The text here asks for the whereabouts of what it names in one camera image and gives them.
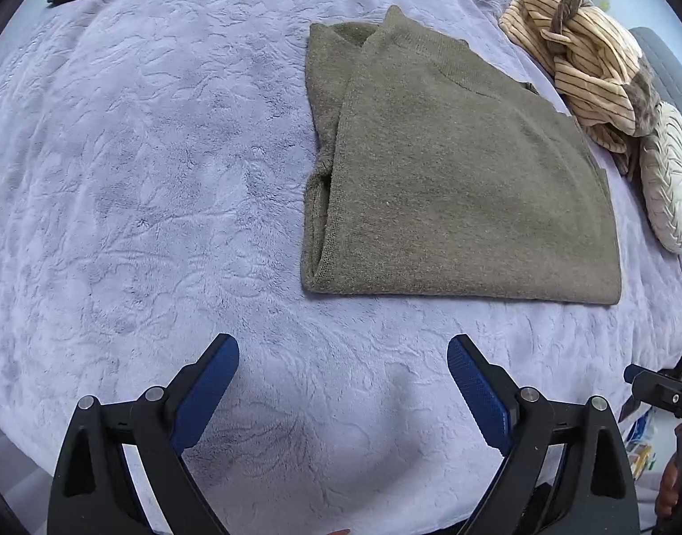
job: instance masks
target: bundled striped fabric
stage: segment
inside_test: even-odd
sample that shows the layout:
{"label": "bundled striped fabric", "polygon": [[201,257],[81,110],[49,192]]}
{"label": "bundled striped fabric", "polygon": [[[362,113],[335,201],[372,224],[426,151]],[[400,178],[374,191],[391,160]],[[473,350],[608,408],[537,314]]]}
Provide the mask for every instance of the bundled striped fabric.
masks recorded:
{"label": "bundled striped fabric", "polygon": [[660,98],[641,47],[589,0],[512,0],[499,19],[554,78],[589,137],[613,153],[622,174],[637,164],[637,143],[656,126]]}

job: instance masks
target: gray cushion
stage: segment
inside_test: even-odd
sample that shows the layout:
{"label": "gray cushion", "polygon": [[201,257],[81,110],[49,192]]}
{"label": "gray cushion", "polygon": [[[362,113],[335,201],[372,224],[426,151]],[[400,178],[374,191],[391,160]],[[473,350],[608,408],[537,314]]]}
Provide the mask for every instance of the gray cushion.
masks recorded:
{"label": "gray cushion", "polygon": [[656,71],[654,82],[661,99],[677,108],[682,115],[682,65],[668,46],[650,28],[631,28],[631,34]]}

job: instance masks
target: striped cloth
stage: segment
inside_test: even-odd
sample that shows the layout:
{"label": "striped cloth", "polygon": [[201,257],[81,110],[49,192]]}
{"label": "striped cloth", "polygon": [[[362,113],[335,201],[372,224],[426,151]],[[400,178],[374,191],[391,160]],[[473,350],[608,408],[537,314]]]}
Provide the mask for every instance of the striped cloth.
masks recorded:
{"label": "striped cloth", "polygon": [[499,26],[554,78],[582,128],[613,153],[621,173],[632,173],[637,144],[628,137],[654,128],[659,101],[632,34],[588,0],[512,0]]}

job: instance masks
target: white pillow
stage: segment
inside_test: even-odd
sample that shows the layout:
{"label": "white pillow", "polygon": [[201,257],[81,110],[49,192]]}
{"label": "white pillow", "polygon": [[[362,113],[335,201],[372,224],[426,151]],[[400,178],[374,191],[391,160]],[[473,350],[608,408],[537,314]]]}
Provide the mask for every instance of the white pillow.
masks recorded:
{"label": "white pillow", "polygon": [[641,182],[656,237],[682,253],[682,116],[668,103],[658,107],[656,130],[641,139]]}

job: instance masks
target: brown fabric knot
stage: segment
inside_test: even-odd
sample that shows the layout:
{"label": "brown fabric knot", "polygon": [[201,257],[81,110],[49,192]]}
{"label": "brown fabric knot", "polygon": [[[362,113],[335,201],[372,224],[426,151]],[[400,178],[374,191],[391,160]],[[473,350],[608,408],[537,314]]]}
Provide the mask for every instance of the brown fabric knot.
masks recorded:
{"label": "brown fabric knot", "polygon": [[[549,31],[554,34],[561,34],[565,22],[570,21],[583,6],[593,5],[591,0],[561,0],[554,10],[554,16],[551,19]],[[558,42],[546,43],[549,52],[554,55],[566,53],[566,46]]]}

